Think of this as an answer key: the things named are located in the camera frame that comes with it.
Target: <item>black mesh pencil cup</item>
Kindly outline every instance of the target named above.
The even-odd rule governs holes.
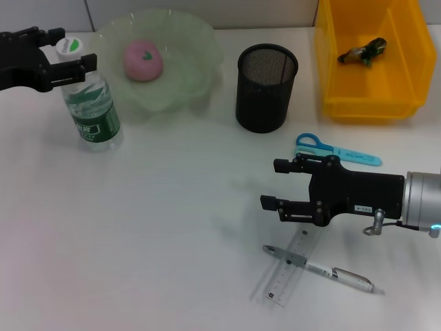
[[[270,43],[246,49],[238,61],[236,118],[245,129],[268,133],[285,122],[298,71],[294,54]]]

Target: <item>pen clip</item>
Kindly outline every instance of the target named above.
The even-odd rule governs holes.
[[[352,276],[352,277],[358,278],[358,279],[360,279],[360,280],[362,280],[362,281],[365,281],[366,283],[372,284],[371,281],[368,280],[368,278],[363,277],[363,276],[360,276],[359,274],[354,274],[353,272],[346,271],[346,270],[343,270],[343,269],[340,269],[340,268],[333,268],[333,269],[334,269],[334,270],[337,270],[338,272],[342,272],[342,273],[344,273],[344,274],[348,274],[349,276]]]

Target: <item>transparent ruler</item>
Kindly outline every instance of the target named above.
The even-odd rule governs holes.
[[[324,230],[312,224],[301,224],[287,250],[303,257],[309,258],[312,250],[316,246]],[[275,303],[285,307],[288,298],[291,296],[296,282],[302,274],[303,268],[297,267],[290,260],[288,255],[286,259],[281,259],[273,277],[265,289],[265,296]]]

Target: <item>green plastic bowl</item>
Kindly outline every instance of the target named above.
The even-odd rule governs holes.
[[[136,82],[124,72],[123,54],[130,42],[153,41],[164,61],[162,75]],[[208,93],[223,52],[207,22],[186,12],[149,9],[109,22],[92,39],[90,52],[98,55],[98,69],[112,96],[134,101],[151,112],[182,107]]]

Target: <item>pen tip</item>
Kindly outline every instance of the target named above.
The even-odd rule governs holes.
[[[264,250],[270,250],[271,252],[275,252],[276,251],[273,246],[268,246],[268,245],[264,245],[263,249]]]
[[[373,287],[372,293],[379,295],[386,295],[386,292],[383,289],[377,288],[376,286]]]

